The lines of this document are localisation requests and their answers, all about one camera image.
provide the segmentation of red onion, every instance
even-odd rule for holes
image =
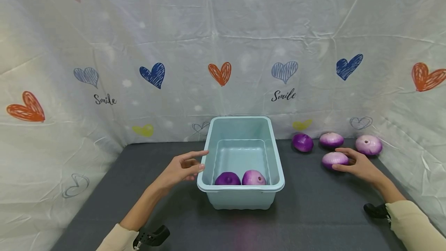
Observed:
[[[358,152],[365,155],[376,155],[383,149],[381,140],[371,135],[359,136],[355,145]]]
[[[327,148],[338,148],[344,143],[344,138],[337,133],[326,133],[320,137],[319,142]]]
[[[332,170],[335,164],[348,165],[348,157],[341,152],[330,152],[322,157],[325,168]]]
[[[313,149],[313,139],[304,133],[295,134],[293,137],[293,145],[298,151],[308,152]]]
[[[249,170],[243,175],[242,185],[266,185],[266,180],[259,171]]]
[[[223,172],[215,180],[215,185],[241,185],[241,182],[234,172]]]

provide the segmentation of beige sleeve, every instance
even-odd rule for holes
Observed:
[[[391,230],[408,251],[446,251],[446,239],[416,204],[397,201],[386,207],[391,217]]]
[[[139,232],[126,230],[119,224],[116,224],[96,251],[134,251],[133,241],[138,234]]]

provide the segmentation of right hand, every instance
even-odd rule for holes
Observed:
[[[340,172],[349,172],[373,185],[377,185],[387,179],[387,177],[370,162],[366,155],[354,151],[351,148],[337,148],[335,151],[347,155],[347,157],[350,158],[350,166],[333,165],[333,169]]]

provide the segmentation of dark gray tabletop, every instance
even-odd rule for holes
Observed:
[[[353,144],[346,140],[344,146]],[[150,250],[405,250],[387,221],[371,220],[362,209],[368,202],[381,204],[379,194],[352,175],[323,169],[321,159],[329,151],[317,140],[309,154],[296,151],[290,140],[277,145],[285,187],[269,210],[214,210],[195,182],[183,182],[147,223],[153,231],[166,225],[171,233]],[[204,142],[128,145],[52,250],[96,250],[172,157],[203,147]],[[373,163],[395,181],[378,159]]]

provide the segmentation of left hand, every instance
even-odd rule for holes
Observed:
[[[191,151],[175,156],[166,169],[153,182],[157,186],[170,190],[180,181],[193,181],[199,172],[204,170],[204,164],[200,164],[194,157],[208,154],[209,151]]]

